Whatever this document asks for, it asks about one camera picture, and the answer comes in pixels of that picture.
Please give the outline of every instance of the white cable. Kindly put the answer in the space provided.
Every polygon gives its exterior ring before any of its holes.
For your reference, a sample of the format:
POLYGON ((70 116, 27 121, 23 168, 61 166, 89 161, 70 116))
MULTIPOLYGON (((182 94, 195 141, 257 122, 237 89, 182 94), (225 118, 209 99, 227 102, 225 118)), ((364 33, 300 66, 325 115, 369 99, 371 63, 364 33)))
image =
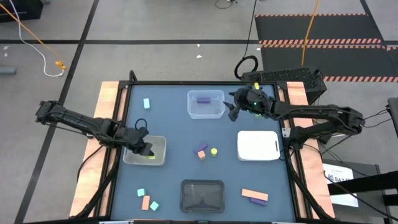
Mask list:
MULTIPOLYGON (((14 6, 14 3, 12 2, 12 0, 9 0, 9 1, 10 1, 10 3, 11 3, 11 6, 12 6, 14 12, 15 12, 15 15, 16 15, 17 18, 18 18, 18 21, 21 22, 21 20, 19 19, 19 16, 18 16, 17 9, 16 9, 15 6, 14 6)), ((35 49, 35 50, 43 57, 43 60, 44 60, 43 72, 44 72, 44 74, 45 74, 46 76, 48 76, 48 77, 59 77, 59 76, 62 76, 62 75, 63 75, 63 72, 65 71, 64 69, 62 69, 62 72, 59 73, 58 75, 49 75, 49 74, 45 71, 45 68, 47 67, 47 62, 46 62, 46 59, 45 59, 44 54, 43 54, 42 52, 40 52, 39 50, 37 50, 37 48, 35 48, 32 44, 28 44, 27 42, 24 41, 24 39, 22 38, 22 35, 21 35, 21 24, 20 24, 19 22, 18 22, 19 38, 20 38, 20 40, 21 40, 24 44, 26 44, 26 45, 28 45, 28 46, 31 46, 33 49, 35 49)))

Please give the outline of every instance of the green block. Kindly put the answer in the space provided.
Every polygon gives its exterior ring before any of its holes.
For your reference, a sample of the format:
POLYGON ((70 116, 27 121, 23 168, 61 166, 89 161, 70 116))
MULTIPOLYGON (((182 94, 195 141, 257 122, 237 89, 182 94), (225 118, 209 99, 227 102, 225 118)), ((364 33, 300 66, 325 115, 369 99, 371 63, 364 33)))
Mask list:
POLYGON ((148 98, 145 98, 145 99, 144 99, 144 109, 145 109, 145 110, 149 110, 149 108, 150 108, 149 99, 148 99, 148 98))
POLYGON ((145 195, 145 189, 138 189, 137 190, 137 195, 138 197, 142 197, 145 195))
POLYGON ((149 206, 150 209, 152 209, 153 211, 156 211, 157 208, 159 207, 159 204, 156 202, 152 202, 151 205, 149 206))

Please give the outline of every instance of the yellow cable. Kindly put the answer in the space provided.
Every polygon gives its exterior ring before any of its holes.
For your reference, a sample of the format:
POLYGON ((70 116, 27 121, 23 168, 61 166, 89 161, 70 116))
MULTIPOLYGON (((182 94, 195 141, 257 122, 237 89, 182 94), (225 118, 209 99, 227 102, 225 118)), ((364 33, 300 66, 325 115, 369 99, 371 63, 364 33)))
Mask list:
POLYGON ((302 54, 302 56, 301 56, 301 66, 304 65, 305 48, 306 48, 306 46, 307 46, 307 39, 308 39, 308 35, 310 34, 310 30, 311 30, 313 18, 314 18, 315 15, 317 14, 318 5, 319 5, 319 0, 317 0, 317 5, 315 5, 315 9, 313 10, 312 17, 311 17, 311 21, 310 21, 310 25, 308 26, 308 29, 307 29, 307 34, 305 34, 304 45, 303 45, 303 54, 302 54))
POLYGON ((8 9, 6 9, 6 7, 4 7, 1 3, 0 3, 0 7, 2 7, 6 13, 8 13, 15 21, 17 21, 27 32, 29 32, 30 34, 32 34, 32 36, 39 41, 39 43, 41 43, 44 47, 46 47, 47 49, 49 49, 58 59, 57 62, 55 62, 55 64, 60 67, 61 69, 66 69, 66 66, 64 66, 61 57, 59 56, 59 54, 57 53, 57 51, 55 51, 53 48, 49 47, 48 45, 46 45, 45 43, 43 43, 32 31, 30 31, 30 29, 28 29, 23 23, 21 23, 19 21, 18 18, 16 18, 14 15, 12 15, 12 13, 10 11, 8 11, 8 9))

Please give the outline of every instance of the black floor mat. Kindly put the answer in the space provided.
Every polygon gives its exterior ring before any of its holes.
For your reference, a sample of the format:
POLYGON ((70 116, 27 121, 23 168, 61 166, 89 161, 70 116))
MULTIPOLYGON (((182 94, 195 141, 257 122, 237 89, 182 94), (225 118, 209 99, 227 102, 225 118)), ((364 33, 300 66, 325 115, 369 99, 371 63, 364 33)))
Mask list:
MULTIPOLYGON (((284 70, 300 67, 302 48, 266 47, 261 49, 261 55, 265 71, 284 70)), ((304 66, 319 68, 326 76, 325 81, 393 82, 397 77, 391 58, 384 48, 335 49, 309 46, 304 66)))
MULTIPOLYGON (((310 15, 257 15, 259 40, 304 39, 310 15)), ((317 15, 308 39, 381 39, 376 27, 365 14, 317 15)))

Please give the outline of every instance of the warning stripe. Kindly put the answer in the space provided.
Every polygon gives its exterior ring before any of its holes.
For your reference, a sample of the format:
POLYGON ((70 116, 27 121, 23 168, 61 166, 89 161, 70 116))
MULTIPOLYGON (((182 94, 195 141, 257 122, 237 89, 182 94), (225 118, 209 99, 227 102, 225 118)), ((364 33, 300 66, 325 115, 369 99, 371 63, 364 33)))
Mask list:
MULTIPOLYGON (((303 48, 303 44, 262 44, 262 48, 303 48)), ((386 49, 395 50, 395 47, 386 47, 381 45, 319 45, 319 44, 308 44, 306 48, 318 48, 318 49, 386 49)))
POLYGON ((398 47, 387 47, 387 50, 397 50, 398 47))
MULTIPOLYGON (((287 17, 287 16, 312 16, 312 14, 256 14, 258 17, 287 17)), ((332 14, 317 14, 316 16, 367 16, 365 13, 332 13, 332 14)))
POLYGON ((346 77, 346 76, 325 76, 325 82, 398 82, 398 77, 346 77))
MULTIPOLYGON (((259 40, 260 44, 302 44, 303 39, 259 40)), ((307 44, 381 44, 381 39, 308 39, 307 44)))

